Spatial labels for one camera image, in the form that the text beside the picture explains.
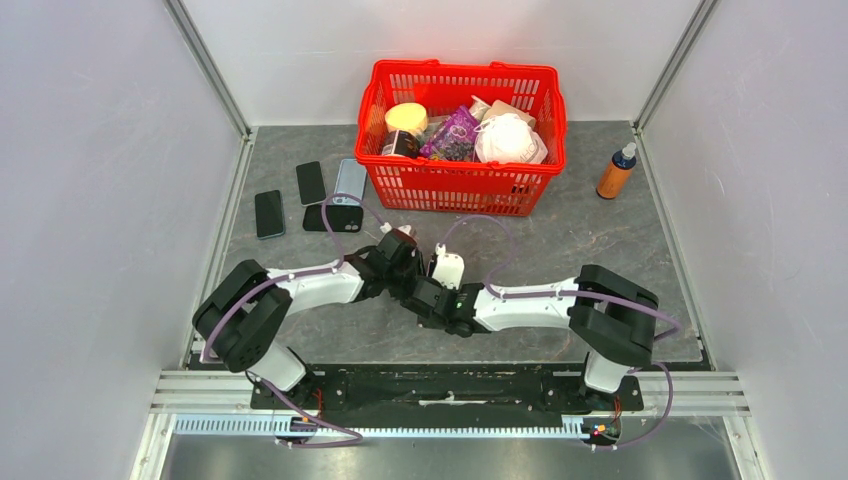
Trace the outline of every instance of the metal frame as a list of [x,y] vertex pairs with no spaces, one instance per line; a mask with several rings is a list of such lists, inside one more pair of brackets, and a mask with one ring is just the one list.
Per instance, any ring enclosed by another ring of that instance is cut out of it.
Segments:
[[[221,219],[218,222],[215,242],[212,244],[212,250],[207,257],[203,288],[200,291],[200,296],[195,299],[192,310],[196,309],[200,305],[200,302],[215,290],[218,279],[221,277],[221,271],[224,268],[224,258],[227,253],[227,247],[230,244],[230,234],[233,231],[233,224],[236,221],[236,210],[241,200],[241,192],[244,189],[244,182],[247,179],[247,168],[250,166],[250,158],[253,155],[253,147],[255,145],[256,132],[251,133],[242,141],[241,151],[239,152],[233,173],[233,181],[230,183],[230,188],[227,192],[227,202],[224,204],[224,211],[221,213]],[[194,328],[189,328],[185,338],[184,345],[186,346],[186,350],[180,363],[182,368],[188,367],[192,353],[200,352],[200,350],[195,351],[195,344],[198,341],[203,341],[203,338],[194,331]]]
[[[556,375],[578,374],[557,372]],[[665,375],[661,372],[638,372],[635,375],[639,378],[645,410],[624,412],[623,415],[637,418],[659,417],[668,399]],[[673,372],[672,379],[675,402],[670,416],[724,417],[739,469],[744,469],[743,480],[767,478],[762,475],[759,457],[748,432],[747,419],[751,411],[738,376],[733,372]],[[271,436],[277,429],[291,434],[292,432],[286,430],[286,425],[295,412],[275,410],[269,413],[267,410],[253,410],[250,408],[252,394],[253,385],[242,374],[220,371],[163,371],[153,396],[144,437],[130,478],[155,480],[160,477],[177,425],[183,434]],[[564,416],[563,429],[358,430],[372,438],[575,438],[575,425],[582,422],[583,418]],[[195,423],[191,428],[187,426],[188,422],[203,420],[210,424]]]
[[688,268],[683,260],[683,255],[680,251],[680,243],[677,241],[677,234],[671,223],[671,217],[668,214],[668,209],[660,195],[657,187],[657,179],[654,174],[654,169],[651,164],[651,156],[648,153],[648,148],[645,145],[643,132],[638,130],[635,122],[631,124],[633,137],[636,139],[636,146],[639,149],[639,158],[642,160],[642,167],[645,169],[645,176],[648,180],[648,188],[651,190],[651,196],[654,198],[654,206],[657,209],[657,214],[660,217],[660,225],[665,235],[665,241],[668,244],[668,251],[671,254],[671,263],[674,265],[674,271],[677,274],[677,281],[680,283],[680,290],[683,293],[683,302],[686,304],[686,310],[692,319],[692,326],[695,328],[695,334],[698,339],[698,346],[702,352],[706,352],[707,357],[712,363],[714,357],[709,351],[709,339],[704,329],[701,328],[701,313],[700,303],[697,301],[696,295],[689,284]]
[[232,93],[230,93],[230,89],[227,88],[227,83],[224,82],[224,77],[212,60],[212,55],[209,54],[209,49],[203,43],[203,38],[201,38],[197,26],[192,21],[185,4],[182,0],[164,0],[164,3],[171,17],[174,19],[174,23],[177,24],[177,28],[180,29],[180,33],[183,39],[185,39],[189,50],[191,50],[191,54],[197,60],[200,70],[206,76],[206,80],[209,81],[209,85],[221,101],[221,105],[224,107],[224,111],[227,112],[233,128],[247,140],[247,137],[251,133],[250,125],[248,125],[244,115],[241,114],[241,110],[239,110],[238,104],[236,104]]
[[[164,3],[180,28],[204,75],[221,100],[233,126],[244,138],[244,145],[228,192],[220,228],[209,258],[202,290],[202,295],[206,296],[214,288],[220,277],[224,255],[229,243],[229,234],[241,196],[256,134],[241,114],[182,0],[164,0]],[[634,136],[639,145],[651,193],[654,196],[663,231],[672,253],[684,300],[690,315],[693,317],[693,323],[699,330],[701,315],[698,302],[689,286],[687,270],[680,255],[674,229],[657,190],[654,173],[650,167],[650,157],[643,139],[643,130],[685,62],[692,45],[700,35],[717,3],[718,0],[701,0],[644,107],[633,122]],[[184,358],[183,368],[188,364],[192,352],[199,352],[203,347],[203,340],[197,336],[193,336],[192,340],[186,343],[187,354]],[[709,344],[708,341],[701,342],[702,350],[705,350],[704,343]],[[575,375],[574,372],[560,372],[558,374]],[[667,386],[664,375],[660,372],[639,372],[636,375],[640,380],[645,410],[642,412],[625,412],[624,415],[643,418],[661,415],[667,401]],[[671,416],[723,417],[730,436],[731,448],[743,480],[770,478],[757,454],[756,436],[753,426],[750,424],[751,412],[736,374],[731,372],[676,371],[672,372],[672,377],[675,387],[675,402]],[[229,428],[228,432],[223,433],[230,434],[270,435],[274,433],[273,427],[279,427],[279,423],[275,422],[292,417],[294,412],[289,410],[273,411],[270,415],[268,411],[252,410],[250,408],[252,388],[252,385],[241,374],[221,371],[163,371],[152,401],[142,443],[130,478],[133,480],[160,478],[171,437],[178,425],[179,432],[183,434],[192,433],[190,426],[195,428],[193,433],[203,434],[204,432],[209,433],[205,430],[207,427],[200,426],[198,423],[192,424],[190,423],[192,420],[197,421],[205,418],[219,422],[232,422],[241,419],[241,422],[236,423],[210,424],[209,428],[224,428],[225,430]],[[574,422],[577,421],[582,422],[582,417],[563,417],[564,428],[562,430],[553,429],[554,431],[551,431],[551,429],[487,429],[486,432],[466,432],[458,429],[416,429],[414,431],[374,429],[363,433],[372,437],[444,438],[471,435],[478,437],[566,438],[569,435],[568,429],[573,428]]]
[[648,122],[651,120],[657,106],[668,91],[671,82],[677,76],[680,66],[683,65],[686,61],[686,57],[689,56],[692,45],[695,44],[695,41],[701,35],[704,25],[707,23],[707,20],[709,20],[710,15],[712,15],[718,2],[719,0],[701,0],[698,4],[698,7],[695,9],[695,13],[692,14],[692,18],[689,19],[689,24],[686,25],[686,29],[683,30],[683,35],[674,47],[671,57],[669,57],[662,73],[660,73],[657,83],[648,95],[645,105],[642,107],[642,110],[633,122],[634,128],[637,132],[641,133],[642,130],[645,129],[645,126],[648,125]]

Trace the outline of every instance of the smartphone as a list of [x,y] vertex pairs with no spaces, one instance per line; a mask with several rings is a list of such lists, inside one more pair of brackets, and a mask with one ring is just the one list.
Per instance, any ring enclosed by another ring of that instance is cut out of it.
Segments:
[[[327,221],[330,228],[339,233],[357,233],[362,230],[362,207],[352,205],[327,205]],[[321,205],[306,207],[303,229],[307,232],[326,232],[321,218]]]
[[[336,178],[335,193],[346,193],[357,198],[365,194],[365,181],[368,179],[368,171],[359,164],[355,158],[345,158],[339,164],[339,176]],[[356,200],[341,197],[334,198],[336,205],[359,205]]]
[[300,204],[303,206],[318,203],[327,198],[324,189],[324,174],[318,162],[303,163],[295,167],[297,189],[300,191]]
[[257,193],[253,197],[256,211],[256,236],[260,239],[278,237],[286,233],[283,217],[283,196],[279,190]]

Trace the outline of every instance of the black smartphone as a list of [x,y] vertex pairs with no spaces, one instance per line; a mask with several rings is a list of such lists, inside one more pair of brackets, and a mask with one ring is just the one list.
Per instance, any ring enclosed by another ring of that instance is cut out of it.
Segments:
[[[339,233],[357,233],[362,230],[362,207],[351,205],[327,205],[327,221],[330,228]],[[321,205],[306,207],[303,229],[307,232],[326,232],[321,218]]]
[[253,197],[256,211],[256,236],[260,239],[286,233],[283,217],[283,196],[279,190],[257,193]]
[[324,174],[318,162],[303,163],[295,167],[297,189],[300,191],[300,204],[303,206],[318,203],[327,198],[324,189]]

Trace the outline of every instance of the white wall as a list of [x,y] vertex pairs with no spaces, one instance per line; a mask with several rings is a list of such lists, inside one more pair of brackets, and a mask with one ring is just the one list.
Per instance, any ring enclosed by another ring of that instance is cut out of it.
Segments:
[[775,478],[843,478],[848,3],[721,2],[651,124],[713,353]]
[[382,58],[552,65],[572,120],[634,118],[698,0],[187,0],[254,125],[356,123]]
[[0,478],[127,478],[237,136],[162,2],[0,6]]

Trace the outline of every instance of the plastic bag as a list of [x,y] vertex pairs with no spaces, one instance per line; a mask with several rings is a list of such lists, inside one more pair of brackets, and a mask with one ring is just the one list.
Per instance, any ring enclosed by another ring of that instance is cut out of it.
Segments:
[[539,134],[514,113],[491,117],[477,130],[474,151],[481,162],[542,163],[548,155]]
[[479,125],[480,122],[471,115],[468,107],[459,107],[421,147],[421,156],[430,160],[473,161],[476,128]]

